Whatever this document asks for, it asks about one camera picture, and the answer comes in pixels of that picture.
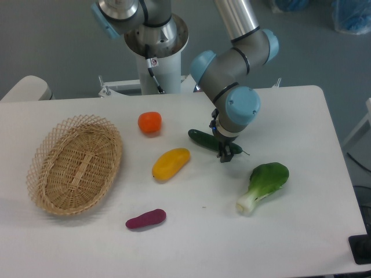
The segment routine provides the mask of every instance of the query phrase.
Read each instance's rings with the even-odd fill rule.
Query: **cucumber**
[[[219,151],[219,142],[218,140],[208,133],[199,131],[197,129],[189,129],[188,136],[197,144],[200,146],[210,149],[212,151]],[[233,151],[234,154],[240,154],[244,152],[245,154],[249,155],[247,152],[245,152],[239,145],[235,143],[230,144],[230,149]]]

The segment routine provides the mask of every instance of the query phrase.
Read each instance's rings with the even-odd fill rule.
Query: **white table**
[[[354,263],[348,237],[365,228],[322,90],[257,90],[261,111],[236,143],[251,156],[220,163],[188,138],[209,131],[214,107],[203,93],[0,104],[1,277],[299,277],[371,269]],[[138,116],[158,111],[149,138]],[[36,148],[57,123],[79,114],[106,117],[124,146],[112,189],[91,211],[59,218],[35,207],[26,175]],[[171,180],[151,168],[172,148],[191,161]],[[256,166],[281,162],[284,188],[250,217],[235,210]],[[167,220],[133,232],[125,221],[161,208]]]

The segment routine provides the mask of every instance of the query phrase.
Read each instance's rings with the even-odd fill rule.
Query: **gray floor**
[[[96,97],[98,75],[105,81],[137,79],[134,58],[123,39],[109,40],[91,12],[93,0],[2,0],[0,4],[0,98],[21,78],[47,81],[56,98]],[[312,0],[296,13],[272,14],[268,0],[252,0],[263,28],[277,35],[279,55],[243,82],[253,88],[317,85],[325,93],[339,138],[366,114],[371,97],[371,33],[361,36],[333,31],[331,0]],[[231,45],[212,0],[173,0],[173,11],[187,23],[189,43],[182,53],[182,74],[191,60]],[[350,151],[371,168],[371,134]],[[350,162],[354,184],[370,185],[371,176]]]

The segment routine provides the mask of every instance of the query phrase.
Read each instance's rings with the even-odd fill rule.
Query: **woven basket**
[[[27,176],[30,197],[52,214],[86,211],[109,190],[121,155],[120,133],[108,120],[94,115],[67,119],[36,151]]]

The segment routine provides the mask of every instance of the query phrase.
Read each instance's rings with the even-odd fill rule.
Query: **black cable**
[[[150,46],[149,45],[144,45],[144,57],[146,60],[150,59]],[[158,83],[157,78],[155,74],[153,73],[152,68],[148,68],[148,72],[156,84],[158,93],[164,94],[165,91],[163,90],[163,88],[161,88],[160,84]]]
[[[355,164],[357,164],[360,168],[364,169],[366,172],[371,173],[371,170],[370,170],[370,169],[368,169],[368,168],[366,168],[365,166],[363,166],[362,164],[360,164],[357,160],[355,160],[355,158],[354,158],[353,156],[351,156],[350,153],[347,152],[347,156],[349,156],[349,158],[350,158],[351,160],[353,160],[353,162],[354,162]]]

